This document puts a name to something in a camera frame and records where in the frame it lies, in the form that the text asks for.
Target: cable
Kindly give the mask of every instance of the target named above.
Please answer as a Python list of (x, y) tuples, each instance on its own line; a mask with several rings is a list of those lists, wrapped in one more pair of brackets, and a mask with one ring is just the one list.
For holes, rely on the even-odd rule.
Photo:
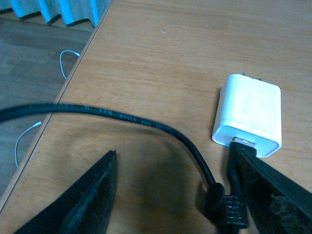
[(62, 74), (63, 74), (64, 78), (67, 79), (67, 77), (66, 77), (65, 74), (64, 74), (63, 65), (62, 65), (62, 55), (63, 55), (63, 53), (65, 53), (65, 52), (74, 53), (74, 54), (77, 55), (78, 57), (80, 56), (80, 54), (77, 53), (77, 52), (75, 52), (75, 51), (73, 51), (73, 50), (63, 50), (63, 51), (60, 53), (60, 55), (59, 55), (60, 70), (62, 71)]
[(113, 110), (101, 109), (91, 106), (74, 105), (74, 104), (37, 103), (37, 104), (21, 105), (1, 110), (0, 123), (18, 117), (53, 112), (79, 113), (79, 114), (108, 117), (112, 119), (123, 120), (126, 122), (146, 125), (167, 132), (168, 134), (180, 140), (190, 150), (199, 167), (201, 168), (208, 185), (213, 186), (216, 184), (215, 179), (207, 163), (205, 162), (204, 158), (202, 157), (196, 146), (178, 130), (153, 120), (144, 119)]
[(15, 165), (16, 165), (16, 167), (19, 167), (19, 163), (18, 163), (18, 144), (19, 144), (19, 141), (20, 141), (21, 137), (22, 137), (23, 135), (25, 135), (25, 134), (26, 134), (28, 131), (30, 131), (31, 129), (36, 128), (36, 127), (40, 126), (41, 124), (42, 124), (41, 121), (35, 123), (35, 124), (34, 124), (33, 126), (31, 126), (30, 128), (26, 129), (26, 130), (19, 136), (19, 138), (16, 140), (16, 143), (15, 143), (15, 150), (14, 150), (14, 153), (15, 153)]

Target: black object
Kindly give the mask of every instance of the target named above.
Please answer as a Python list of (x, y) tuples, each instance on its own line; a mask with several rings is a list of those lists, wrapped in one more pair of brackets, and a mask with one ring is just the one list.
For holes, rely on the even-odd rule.
[(230, 144), (231, 195), (216, 184), (208, 188), (205, 216), (219, 233), (248, 227), (248, 205), (261, 234), (312, 234), (312, 194), (256, 157), (256, 150)]
[[(237, 234), (239, 229), (248, 227), (245, 203), (261, 234), (312, 234), (312, 194), (256, 158), (256, 150), (252, 147), (238, 142), (230, 144), (228, 178), (231, 194), (225, 195), (224, 187), (216, 183), (195, 145), (176, 129), (153, 120), (90, 106), (44, 103), (1, 110), (0, 123), (50, 112), (109, 117), (154, 127), (179, 139), (193, 154), (207, 180), (205, 215), (221, 234)], [(104, 233), (117, 179), (116, 153), (110, 151), (107, 155), (16, 233)]]
[(117, 156), (109, 151), (56, 201), (16, 234), (103, 234), (117, 186)]
[(312, 234), (312, 194), (232, 142), (243, 197), (261, 234)]
[[(233, 142), (230, 144), (227, 176), (231, 194), (225, 195), (221, 184), (211, 186), (207, 191), (205, 216), (221, 234), (237, 234), (240, 229), (247, 228), (249, 225), (238, 171), (238, 159), (242, 150), (246, 150), (245, 145), (239, 144), (239, 147), (236, 147)], [(254, 148), (249, 147), (248, 150), (253, 157), (256, 157)]]
[(0, 110), (0, 123), (10, 120), (10, 119), (18, 118), (18, 117), (24, 117), (24, 116), (36, 115), (36, 114), (42, 114), (42, 113), (54, 113), (54, 112), (95, 115), (95, 116), (113, 118), (113, 119), (136, 123), (136, 124), (142, 124), (148, 127), (160, 129), (174, 136), (178, 140), (180, 140), (192, 153), (205, 179), (207, 180), (208, 185), (212, 186), (215, 184), (214, 176), (211, 173), (206, 161), (204, 160), (203, 156), (201, 155), (199, 150), (196, 148), (196, 146), (184, 134), (182, 134), (178, 130), (168, 125), (165, 125), (163, 123), (153, 121), (150, 119), (145, 119), (145, 118), (141, 118), (138, 116), (128, 115), (125, 113), (92, 107), (92, 106), (74, 105), (74, 104), (66, 104), (66, 103), (36, 103), (36, 104), (15, 106), (15, 107)]

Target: white power adapter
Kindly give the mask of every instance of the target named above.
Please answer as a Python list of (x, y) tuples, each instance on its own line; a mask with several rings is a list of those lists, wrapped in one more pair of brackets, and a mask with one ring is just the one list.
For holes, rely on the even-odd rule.
[(237, 137), (251, 143), (257, 157), (281, 148), (279, 87), (239, 74), (228, 77), (220, 92), (212, 139), (228, 147)]

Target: black cable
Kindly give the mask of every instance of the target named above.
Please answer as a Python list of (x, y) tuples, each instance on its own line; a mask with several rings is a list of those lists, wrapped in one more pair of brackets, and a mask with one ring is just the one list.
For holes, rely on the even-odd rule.
[(117, 120), (123, 120), (126, 122), (137, 123), (146, 125), (149, 127), (157, 128), (167, 132), (168, 134), (176, 137), (180, 140), (192, 153), (196, 162), (198, 163), (199, 167), (201, 168), (205, 179), (209, 186), (213, 186), (216, 184), (214, 176), (212, 175), (207, 163), (205, 162), (204, 158), (202, 157), (199, 150), (196, 146), (181, 132), (178, 130), (171, 128), (165, 124), (140, 118), (137, 116), (132, 116), (128, 114), (124, 114), (117, 111), (101, 109), (92, 106), (83, 106), (83, 105), (73, 105), (73, 104), (55, 104), (55, 103), (37, 103), (37, 104), (29, 104), (29, 105), (21, 105), (16, 107), (11, 107), (7, 109), (3, 109), (0, 111), (0, 123), (18, 118), (24, 117), (29, 115), (35, 114), (43, 114), (43, 113), (55, 113), (55, 112), (62, 112), (62, 113), (79, 113), (79, 114), (88, 114), (88, 115), (95, 115), (95, 116), (102, 116), (113, 118)]

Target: wood grain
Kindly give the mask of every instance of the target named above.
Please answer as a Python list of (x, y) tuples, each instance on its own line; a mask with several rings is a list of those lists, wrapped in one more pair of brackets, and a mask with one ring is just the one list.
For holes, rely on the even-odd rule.
[[(283, 146), (264, 161), (312, 192), (311, 9), (292, 0), (115, 0), (57, 101), (179, 129), (228, 191), (227, 149), (211, 140), (218, 92), (233, 73), (261, 78), (282, 90)], [(195, 205), (201, 177), (177, 140), (99, 117), (51, 115), (46, 122), (5, 200), (2, 232), (31, 219), (110, 149), (120, 167), (108, 233), (215, 232)]]

